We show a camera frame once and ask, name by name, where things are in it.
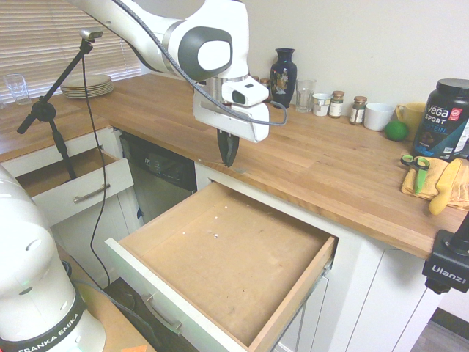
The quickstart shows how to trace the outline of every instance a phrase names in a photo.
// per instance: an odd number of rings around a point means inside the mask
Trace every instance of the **blue vase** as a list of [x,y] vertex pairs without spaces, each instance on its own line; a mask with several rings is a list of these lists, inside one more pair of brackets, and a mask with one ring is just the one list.
[[292,62],[295,49],[276,49],[278,59],[270,69],[270,93],[272,100],[286,108],[290,106],[295,91],[297,68]]

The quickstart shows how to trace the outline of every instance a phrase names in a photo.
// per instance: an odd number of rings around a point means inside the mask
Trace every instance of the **drawer handle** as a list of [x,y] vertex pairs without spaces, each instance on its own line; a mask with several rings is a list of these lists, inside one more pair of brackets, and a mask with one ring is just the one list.
[[174,332],[177,336],[181,335],[180,327],[182,323],[180,321],[177,321],[174,324],[170,324],[166,321],[165,318],[161,316],[160,313],[156,311],[155,308],[150,304],[150,301],[153,299],[153,295],[145,295],[142,296],[141,299],[145,303],[145,306],[147,306],[148,310],[155,316],[155,318],[158,319],[160,323],[162,323],[169,331]]
[[89,199],[89,198],[95,196],[96,194],[99,194],[99,193],[101,193],[101,192],[104,192],[105,189],[108,189],[108,188],[110,188],[110,187],[111,187],[111,185],[110,185],[109,183],[106,185],[106,187],[105,187],[104,185],[102,185],[100,189],[97,189],[96,191],[93,191],[93,192],[91,192],[91,193],[88,193],[86,196],[75,197],[75,199],[73,200],[73,202],[74,202],[75,204],[78,204],[78,203],[80,203],[80,202],[83,202],[84,200],[87,200],[87,199]]

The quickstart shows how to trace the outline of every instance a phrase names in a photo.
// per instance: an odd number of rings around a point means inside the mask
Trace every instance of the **white cup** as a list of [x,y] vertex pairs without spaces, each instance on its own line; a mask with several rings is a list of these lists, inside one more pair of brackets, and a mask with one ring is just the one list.
[[330,99],[332,94],[316,93],[313,94],[313,114],[316,116],[325,116],[328,114]]
[[366,105],[365,122],[366,128],[373,131],[382,131],[391,121],[394,107],[382,103],[370,103]]

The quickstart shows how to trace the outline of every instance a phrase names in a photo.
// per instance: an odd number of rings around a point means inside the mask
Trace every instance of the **glass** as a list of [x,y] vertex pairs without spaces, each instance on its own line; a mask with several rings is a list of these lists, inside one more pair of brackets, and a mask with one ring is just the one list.
[[7,88],[12,93],[12,96],[16,100],[16,103],[19,105],[25,105],[31,103],[29,98],[28,87],[26,85],[26,80],[22,75],[12,74],[6,75],[3,77]]
[[311,111],[311,98],[316,87],[315,79],[306,79],[304,81],[296,81],[296,106],[298,112]]

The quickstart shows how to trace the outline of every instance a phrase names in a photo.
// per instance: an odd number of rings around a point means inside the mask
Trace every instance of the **open drawer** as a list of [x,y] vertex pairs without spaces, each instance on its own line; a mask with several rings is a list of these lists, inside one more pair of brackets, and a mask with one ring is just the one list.
[[212,183],[117,243],[121,277],[201,352],[269,351],[335,238]]
[[[133,186],[127,159],[103,152],[106,164],[106,198]],[[16,180],[44,212],[49,226],[80,213],[103,199],[103,169],[99,150],[70,158],[77,178],[70,180],[64,161],[44,166]]]

